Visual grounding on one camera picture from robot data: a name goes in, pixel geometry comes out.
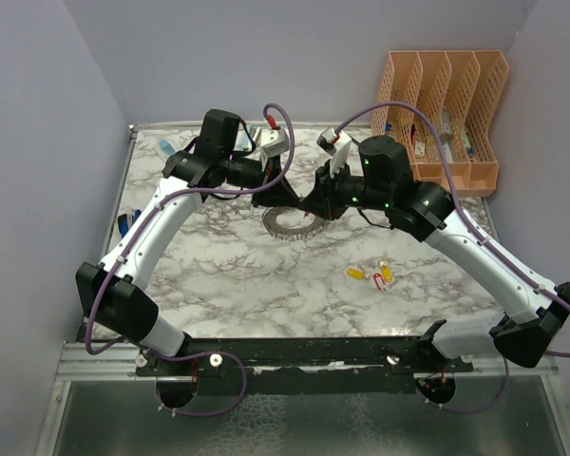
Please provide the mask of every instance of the cable tie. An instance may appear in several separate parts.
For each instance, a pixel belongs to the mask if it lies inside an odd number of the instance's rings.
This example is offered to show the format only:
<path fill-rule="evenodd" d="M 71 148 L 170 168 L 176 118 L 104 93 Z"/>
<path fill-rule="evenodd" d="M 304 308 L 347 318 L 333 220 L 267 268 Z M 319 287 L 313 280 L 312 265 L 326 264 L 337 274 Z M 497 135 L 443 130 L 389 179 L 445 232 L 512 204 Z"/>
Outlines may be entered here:
<path fill-rule="evenodd" d="M 492 236 L 491 235 L 485 235 L 485 237 L 479 241 L 479 245 L 484 247 L 490 240 L 492 240 Z"/>

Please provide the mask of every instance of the blue object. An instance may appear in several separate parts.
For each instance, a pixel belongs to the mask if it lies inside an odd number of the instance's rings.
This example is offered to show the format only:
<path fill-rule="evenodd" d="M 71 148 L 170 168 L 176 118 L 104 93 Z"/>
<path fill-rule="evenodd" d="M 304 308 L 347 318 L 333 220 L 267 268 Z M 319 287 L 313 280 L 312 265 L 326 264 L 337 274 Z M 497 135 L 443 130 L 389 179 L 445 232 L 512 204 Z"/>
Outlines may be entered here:
<path fill-rule="evenodd" d="M 118 216 L 116 221 L 118 222 L 118 231 L 121 233 L 121 238 L 124 238 L 126 236 L 128 231 L 133 226 L 133 223 L 137 221 L 141 214 L 142 211 L 138 209 L 133 214 L 122 214 Z"/>
<path fill-rule="evenodd" d="M 177 150 L 175 150 L 175 147 L 173 147 L 171 142 L 169 142 L 168 140 L 160 140 L 159 147 L 162 149 L 162 152 L 167 154 L 169 157 L 171 157 L 177 152 Z"/>

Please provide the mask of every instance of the silver metal edge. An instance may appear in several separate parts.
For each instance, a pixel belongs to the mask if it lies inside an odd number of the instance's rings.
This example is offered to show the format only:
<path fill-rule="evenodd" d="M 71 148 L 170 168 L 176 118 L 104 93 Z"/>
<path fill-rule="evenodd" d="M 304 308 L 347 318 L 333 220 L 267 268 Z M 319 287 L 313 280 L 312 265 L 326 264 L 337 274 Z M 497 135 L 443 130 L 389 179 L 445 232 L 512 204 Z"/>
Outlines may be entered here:
<path fill-rule="evenodd" d="M 59 430 L 66 411 L 70 386 L 69 382 L 56 381 L 53 384 L 45 421 L 42 424 L 38 445 L 34 453 L 36 456 L 48 456 L 55 451 Z"/>
<path fill-rule="evenodd" d="M 563 450 L 570 456 L 570 406 L 563 393 L 561 379 L 558 375 L 543 375 L 541 379 Z"/>
<path fill-rule="evenodd" d="M 265 124 L 264 119 L 260 121 L 247 121 L 247 124 Z M 187 121 L 187 122 L 160 122 L 160 123 L 140 123 L 136 125 L 138 130 L 161 130 L 166 128 L 178 128 L 186 126 L 201 126 L 202 121 Z M 338 126 L 340 122 L 292 122 L 294 127 L 328 127 L 328 126 Z M 368 128 L 371 124 L 369 122 L 353 122 L 350 123 L 347 128 Z"/>
<path fill-rule="evenodd" d="M 492 231 L 492 237 L 500 242 L 501 240 L 498 237 L 498 231 L 496 231 L 496 225 L 494 224 L 494 218 L 492 217 L 490 206 L 487 204 L 487 199 L 482 198 L 482 204 L 484 205 L 485 215 L 487 216 L 487 223 L 490 225 L 490 230 Z"/>
<path fill-rule="evenodd" d="M 112 381 L 112 380 L 146 380 L 156 377 L 135 376 L 135 357 L 140 350 L 131 344 L 115 344 L 110 350 L 104 351 L 97 356 L 91 356 L 86 352 L 83 343 L 68 343 L 62 349 L 61 359 L 57 369 L 57 379 L 62 381 Z M 534 369 L 521 368 L 510 363 L 511 375 L 546 375 L 557 373 L 557 365 L 551 356 L 545 356 Z M 476 356 L 473 359 L 473 372 L 456 373 L 456 377 L 468 376 L 502 376 L 504 367 L 500 356 Z M 418 373 L 421 377 L 431 374 Z M 184 380 L 189 377 L 173 377 Z"/>
<path fill-rule="evenodd" d="M 118 208 L 120 207 L 121 199 L 123 198 L 124 183 L 126 182 L 126 175 L 129 172 L 129 165 L 133 158 L 133 150 L 135 149 L 135 141 L 137 140 L 137 132 L 139 128 L 136 125 L 130 125 L 129 128 L 131 129 L 131 137 L 129 138 L 129 146 L 126 150 L 126 157 L 124 158 L 123 172 L 121 173 L 121 178 L 118 182 L 116 198 L 114 199 L 109 223 L 107 225 L 107 230 L 105 231 L 104 242 L 102 243 L 102 256 L 105 255 L 109 249 L 110 239 L 112 238 L 112 232 L 114 231 L 114 220 L 118 216 Z"/>

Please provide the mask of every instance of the marble countertop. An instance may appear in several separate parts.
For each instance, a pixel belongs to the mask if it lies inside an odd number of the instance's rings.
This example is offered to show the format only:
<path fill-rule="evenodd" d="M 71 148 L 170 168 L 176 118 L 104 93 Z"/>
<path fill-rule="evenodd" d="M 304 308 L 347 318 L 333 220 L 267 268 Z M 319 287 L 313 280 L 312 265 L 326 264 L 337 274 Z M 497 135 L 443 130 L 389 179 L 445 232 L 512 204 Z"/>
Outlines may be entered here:
<path fill-rule="evenodd" d="M 314 184 L 314 170 L 328 156 L 314 141 L 322 128 L 297 128 L 294 164 L 288 180 L 300 196 Z M 368 129 L 351 129 L 357 140 Z M 159 139 L 180 145 L 197 128 L 138 133 L 118 214 L 143 209 L 161 176 Z M 356 153 L 351 171 L 361 174 Z M 262 224 L 265 209 L 251 197 L 207 199 L 175 235 L 146 292 L 161 316 L 192 336 L 294 337 L 420 334 L 435 320 L 491 314 L 496 301 L 451 260 L 406 233 L 369 226 L 349 210 L 316 237 L 283 241 Z M 480 199 L 464 205 L 488 231 Z M 375 222 L 386 220 L 371 213 Z M 120 240 L 112 232 L 110 248 Z M 361 265 L 378 272 L 386 259 L 394 274 L 387 293 L 372 280 L 346 274 Z M 97 338 L 112 333 L 96 325 Z"/>

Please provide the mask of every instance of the black mounting bar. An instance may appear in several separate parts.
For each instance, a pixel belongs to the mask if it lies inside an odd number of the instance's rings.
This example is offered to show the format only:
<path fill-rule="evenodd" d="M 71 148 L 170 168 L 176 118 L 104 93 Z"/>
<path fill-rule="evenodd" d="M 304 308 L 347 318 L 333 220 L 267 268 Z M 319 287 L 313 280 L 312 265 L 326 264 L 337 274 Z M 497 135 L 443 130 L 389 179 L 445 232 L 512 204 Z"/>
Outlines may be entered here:
<path fill-rule="evenodd" d="M 313 338 L 192 338 L 188 353 L 230 352 L 238 357 L 248 378 L 248 394 L 324 394 L 389 392 L 413 394 L 413 374 L 471 372 L 460 358 L 435 356 L 420 336 Z M 140 377 L 191 376 L 191 363 L 174 363 L 153 354 L 137 369 Z M 198 360 L 199 394 L 236 395 L 240 369 L 224 357 L 219 368 L 208 357 Z"/>

